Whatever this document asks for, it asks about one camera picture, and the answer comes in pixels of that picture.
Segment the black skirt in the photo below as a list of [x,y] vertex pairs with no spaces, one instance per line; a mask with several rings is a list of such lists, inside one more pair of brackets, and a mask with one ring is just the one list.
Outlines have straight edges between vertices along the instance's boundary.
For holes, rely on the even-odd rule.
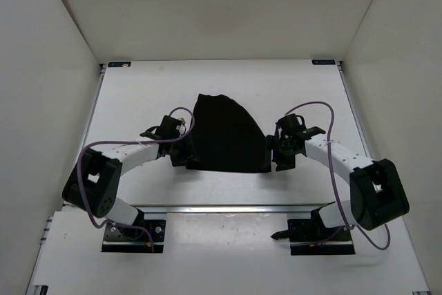
[[269,173],[270,150],[249,112],[226,95],[198,95],[191,130],[197,158],[186,168],[230,173]]

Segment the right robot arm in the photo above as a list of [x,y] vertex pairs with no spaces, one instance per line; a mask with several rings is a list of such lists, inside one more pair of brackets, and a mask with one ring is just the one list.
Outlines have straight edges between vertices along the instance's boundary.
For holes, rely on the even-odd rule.
[[359,226],[371,231],[410,211],[410,204],[396,166],[391,160],[373,160],[329,139],[317,127],[306,127],[302,116],[291,114],[276,122],[269,137],[277,171],[296,166],[303,155],[329,169],[349,185],[349,199],[335,199],[311,212],[310,234],[325,240],[336,227]]

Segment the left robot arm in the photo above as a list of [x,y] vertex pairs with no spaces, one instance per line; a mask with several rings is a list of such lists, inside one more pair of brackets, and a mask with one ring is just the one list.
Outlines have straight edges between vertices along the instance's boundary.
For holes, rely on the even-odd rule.
[[195,120],[165,115],[133,141],[98,141],[81,151],[62,191],[64,201],[86,211],[95,227],[103,218],[120,228],[128,238],[144,232],[141,210],[117,197],[120,178],[136,167],[165,156],[181,166],[195,157],[191,132]]

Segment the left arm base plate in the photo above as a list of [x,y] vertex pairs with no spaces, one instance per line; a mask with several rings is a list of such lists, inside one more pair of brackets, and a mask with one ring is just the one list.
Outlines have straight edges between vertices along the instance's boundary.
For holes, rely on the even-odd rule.
[[142,227],[149,232],[153,241],[150,241],[142,230],[106,225],[102,252],[162,254],[166,235],[166,215],[145,213]]

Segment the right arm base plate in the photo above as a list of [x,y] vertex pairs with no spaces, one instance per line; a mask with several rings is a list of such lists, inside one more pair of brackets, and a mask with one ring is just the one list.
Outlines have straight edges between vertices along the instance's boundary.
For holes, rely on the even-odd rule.
[[346,226],[326,228],[318,209],[290,213],[287,228],[271,235],[275,241],[288,240],[292,256],[349,256],[356,253]]

